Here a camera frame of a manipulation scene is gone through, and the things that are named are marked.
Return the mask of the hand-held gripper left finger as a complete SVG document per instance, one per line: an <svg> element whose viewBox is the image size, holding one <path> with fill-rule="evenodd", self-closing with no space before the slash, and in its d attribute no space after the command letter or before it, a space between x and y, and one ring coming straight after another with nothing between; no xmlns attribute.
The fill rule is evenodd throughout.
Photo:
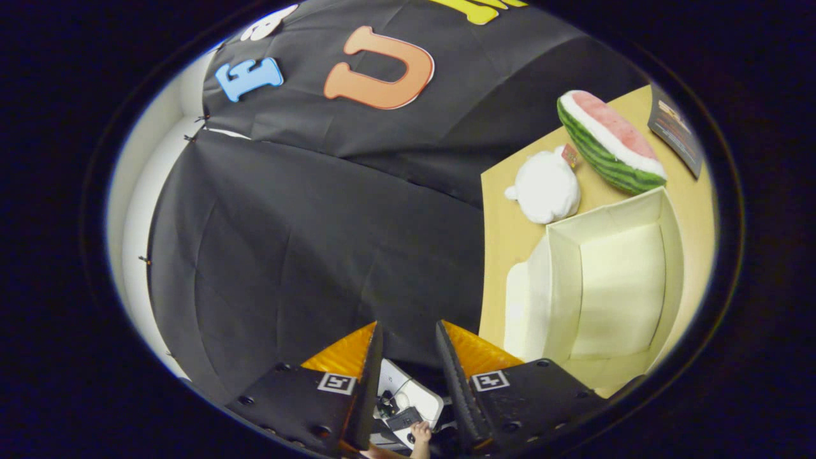
<svg viewBox="0 0 816 459"><path fill-rule="evenodd" d="M278 363L227 409L281 441L328 457L367 450L384 337L362 326L301 364Z"/></svg>

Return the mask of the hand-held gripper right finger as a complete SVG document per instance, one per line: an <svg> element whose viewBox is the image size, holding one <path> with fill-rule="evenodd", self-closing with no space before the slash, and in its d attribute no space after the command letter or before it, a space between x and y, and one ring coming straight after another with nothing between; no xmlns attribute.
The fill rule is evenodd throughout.
<svg viewBox="0 0 816 459"><path fill-rule="evenodd" d="M465 455L556 455L608 404L550 358L524 362L448 321L436 344Z"/></svg>

